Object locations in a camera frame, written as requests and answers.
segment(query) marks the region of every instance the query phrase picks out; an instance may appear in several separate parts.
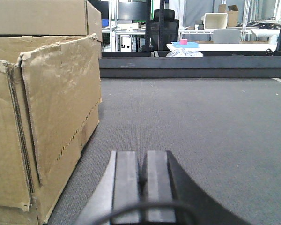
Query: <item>black office chair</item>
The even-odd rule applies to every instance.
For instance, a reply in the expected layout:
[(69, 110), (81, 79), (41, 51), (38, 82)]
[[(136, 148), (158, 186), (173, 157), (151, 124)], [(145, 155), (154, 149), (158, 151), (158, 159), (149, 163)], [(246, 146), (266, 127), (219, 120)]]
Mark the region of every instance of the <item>black office chair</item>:
[[(178, 40), (179, 20), (175, 20), (175, 11), (171, 9), (164, 10), (164, 29), (163, 29), (163, 50), (169, 50), (167, 43)], [(158, 50), (159, 35), (159, 9), (154, 10), (154, 18), (150, 22), (150, 51)]]
[[(159, 20), (159, 9), (155, 9), (154, 10), (154, 17), (153, 20), (154, 21), (158, 21)], [(164, 10), (164, 19), (165, 20), (174, 20), (175, 19), (175, 11), (172, 9), (165, 9)]]
[[(158, 50), (158, 34), (159, 34), (159, 21), (151, 20), (151, 45), (153, 51)], [(164, 20), (163, 29), (163, 50), (169, 50), (167, 43), (178, 40), (179, 33), (179, 20)]]

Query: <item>black monitor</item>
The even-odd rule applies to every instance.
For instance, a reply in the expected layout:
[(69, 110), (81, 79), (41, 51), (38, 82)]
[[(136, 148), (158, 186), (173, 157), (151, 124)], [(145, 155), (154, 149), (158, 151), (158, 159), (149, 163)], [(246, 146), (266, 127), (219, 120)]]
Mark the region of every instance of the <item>black monitor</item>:
[(97, 0), (88, 0), (90, 4), (92, 4), (96, 9), (98, 9), (101, 13), (101, 19), (108, 20), (109, 12), (108, 12), (108, 1), (97, 1)]
[(118, 20), (146, 20), (147, 3), (145, 2), (119, 2)]

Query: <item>blue bin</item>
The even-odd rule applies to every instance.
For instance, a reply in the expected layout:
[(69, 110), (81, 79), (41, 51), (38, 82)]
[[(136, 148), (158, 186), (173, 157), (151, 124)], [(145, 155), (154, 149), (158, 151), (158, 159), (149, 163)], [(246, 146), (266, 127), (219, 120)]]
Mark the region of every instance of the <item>blue bin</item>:
[(102, 20), (102, 26), (103, 26), (103, 27), (108, 27), (108, 26), (109, 26), (109, 20), (103, 19), (103, 20)]

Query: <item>torn cardboard flap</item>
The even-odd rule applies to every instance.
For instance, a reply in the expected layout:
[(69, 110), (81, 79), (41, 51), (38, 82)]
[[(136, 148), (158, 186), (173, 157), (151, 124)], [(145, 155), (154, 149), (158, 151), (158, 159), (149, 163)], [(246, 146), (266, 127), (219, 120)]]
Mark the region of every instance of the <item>torn cardboard flap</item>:
[(0, 37), (0, 60), (16, 63), (21, 52), (33, 51), (44, 45), (55, 42), (68, 42), (81, 39), (79, 36), (22, 36), (22, 37)]
[(96, 41), (88, 37), (22, 54), (21, 68), (43, 184), (52, 164), (60, 159), (99, 101), (99, 68), (93, 58), (98, 61), (98, 56), (96, 51), (90, 51), (95, 46)]

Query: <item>white box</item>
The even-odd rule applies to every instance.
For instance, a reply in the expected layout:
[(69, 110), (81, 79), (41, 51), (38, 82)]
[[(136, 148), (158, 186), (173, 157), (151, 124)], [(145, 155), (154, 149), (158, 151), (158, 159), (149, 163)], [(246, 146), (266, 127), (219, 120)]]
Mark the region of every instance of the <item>white box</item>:
[(204, 16), (204, 29), (222, 29), (227, 28), (227, 13), (205, 13)]

